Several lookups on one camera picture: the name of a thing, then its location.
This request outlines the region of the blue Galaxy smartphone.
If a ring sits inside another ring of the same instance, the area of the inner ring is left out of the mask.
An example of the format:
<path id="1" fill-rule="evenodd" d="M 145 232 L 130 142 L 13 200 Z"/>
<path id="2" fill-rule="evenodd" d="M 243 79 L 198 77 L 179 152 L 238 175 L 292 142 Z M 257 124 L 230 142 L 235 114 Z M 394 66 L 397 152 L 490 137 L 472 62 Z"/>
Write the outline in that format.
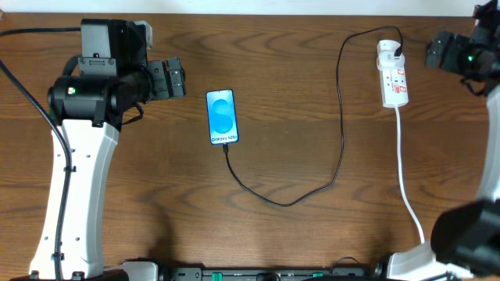
<path id="1" fill-rule="evenodd" d="M 231 89 L 208 91 L 205 95 L 212 145 L 239 141 L 238 119 Z"/>

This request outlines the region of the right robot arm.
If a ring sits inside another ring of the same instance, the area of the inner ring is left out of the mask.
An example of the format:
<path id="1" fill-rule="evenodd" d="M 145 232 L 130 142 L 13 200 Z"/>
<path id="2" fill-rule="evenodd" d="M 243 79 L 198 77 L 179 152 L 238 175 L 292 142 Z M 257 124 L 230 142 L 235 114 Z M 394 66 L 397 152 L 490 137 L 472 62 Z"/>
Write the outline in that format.
<path id="1" fill-rule="evenodd" d="M 433 72 L 409 86 L 402 42 L 377 46 L 382 103 L 456 117 L 452 135 L 437 153 L 440 165 L 417 161 L 420 187 L 454 208 L 436 220 L 419 245 L 397 252 L 380 270 L 386 279 L 455 280 L 499 274 L 499 4 L 477 5 L 470 36 L 442 30 L 425 49 Z"/>

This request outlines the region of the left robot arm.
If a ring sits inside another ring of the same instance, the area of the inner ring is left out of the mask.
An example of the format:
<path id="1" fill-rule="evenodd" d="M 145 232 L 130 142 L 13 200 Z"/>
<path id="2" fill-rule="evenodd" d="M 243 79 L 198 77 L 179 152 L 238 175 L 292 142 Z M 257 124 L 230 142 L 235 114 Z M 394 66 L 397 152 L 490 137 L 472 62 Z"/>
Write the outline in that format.
<path id="1" fill-rule="evenodd" d="M 41 115 L 53 138 L 45 223 L 29 280 L 167 280 L 168 269 L 137 258 L 106 267 L 102 214 L 124 114 L 150 101 L 180 98 L 185 72 L 177 57 L 151 61 L 145 21 L 84 19 L 81 52 L 48 90 Z"/>

